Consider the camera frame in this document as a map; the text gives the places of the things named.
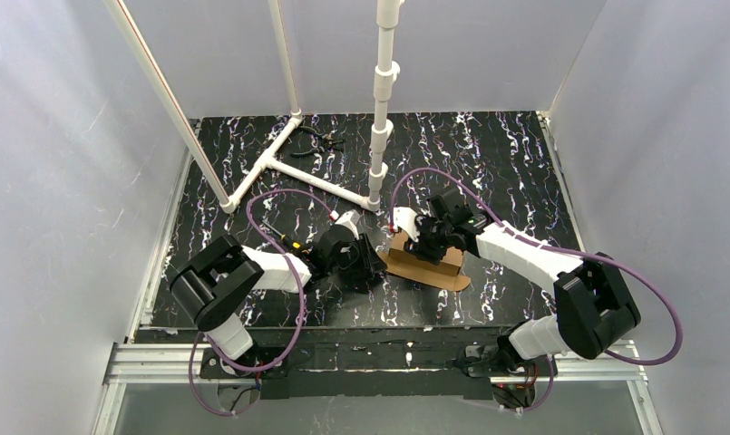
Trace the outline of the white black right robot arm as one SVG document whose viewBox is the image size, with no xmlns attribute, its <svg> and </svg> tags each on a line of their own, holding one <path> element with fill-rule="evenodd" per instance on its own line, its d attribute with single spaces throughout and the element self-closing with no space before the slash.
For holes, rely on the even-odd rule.
<svg viewBox="0 0 730 435">
<path fill-rule="evenodd" d="M 552 296 L 554 314 L 498 337 L 499 361 L 523 363 L 567 352 L 592 360 L 640 324 L 628 285 L 607 256 L 596 261 L 557 253 L 548 242 L 473 210 L 459 195 L 436 195 L 429 205 L 429 214 L 394 209 L 392 229 L 408 236 L 408 253 L 436 264 L 453 247 L 500 264 Z"/>
</svg>

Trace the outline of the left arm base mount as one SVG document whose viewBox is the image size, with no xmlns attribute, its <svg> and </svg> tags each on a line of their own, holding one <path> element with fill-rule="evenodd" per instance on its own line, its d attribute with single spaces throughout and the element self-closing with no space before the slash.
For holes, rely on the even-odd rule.
<svg viewBox="0 0 730 435">
<path fill-rule="evenodd" d="M 240 356 L 236 363 L 247 367 L 262 366 L 273 362 L 282 352 L 283 349 L 279 347 L 261 347 L 255 344 Z M 199 377 L 207 380 L 255 379 L 256 377 L 281 379 L 288 375 L 288 361 L 289 358 L 286 358 L 266 371 L 245 372 L 235 369 L 224 362 L 212 349 L 207 348 L 202 354 Z"/>
</svg>

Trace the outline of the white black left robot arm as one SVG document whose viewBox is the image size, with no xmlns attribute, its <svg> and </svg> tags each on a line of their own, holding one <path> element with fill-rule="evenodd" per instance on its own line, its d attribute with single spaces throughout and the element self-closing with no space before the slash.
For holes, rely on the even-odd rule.
<svg viewBox="0 0 730 435">
<path fill-rule="evenodd" d="M 180 308 L 231 361 L 254 344 L 237 315 L 252 291 L 298 294 L 308 283 L 330 276 L 357 285 L 386 271 L 367 235 L 350 226 L 335 224 L 311 244 L 285 235 L 280 240 L 285 254 L 242 246 L 233 236 L 219 237 L 170 280 L 169 291 Z"/>
</svg>

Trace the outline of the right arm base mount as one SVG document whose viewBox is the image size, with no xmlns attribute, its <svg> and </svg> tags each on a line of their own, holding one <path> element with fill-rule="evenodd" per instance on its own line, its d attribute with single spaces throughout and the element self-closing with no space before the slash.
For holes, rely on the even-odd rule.
<svg viewBox="0 0 730 435">
<path fill-rule="evenodd" d="M 546 356 L 523 359 L 509 344 L 500 347 L 499 340 L 488 343 L 474 343 L 462 347 L 448 362 L 471 378 L 511 377 L 527 375 L 540 378 L 558 373 L 556 363 Z"/>
</svg>

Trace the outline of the brown cardboard box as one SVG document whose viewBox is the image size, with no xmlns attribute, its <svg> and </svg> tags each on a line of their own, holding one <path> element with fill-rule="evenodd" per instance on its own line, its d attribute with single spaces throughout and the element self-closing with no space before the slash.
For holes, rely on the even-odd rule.
<svg viewBox="0 0 730 435">
<path fill-rule="evenodd" d="M 461 292 L 471 284 L 471 278 L 462 273 L 464 253 L 461 250 L 449 248 L 440 262 L 434 264 L 410 253 L 406 246 L 412 242 L 406 233 L 397 233 L 388 248 L 377 252 L 388 274 L 453 292 Z"/>
</svg>

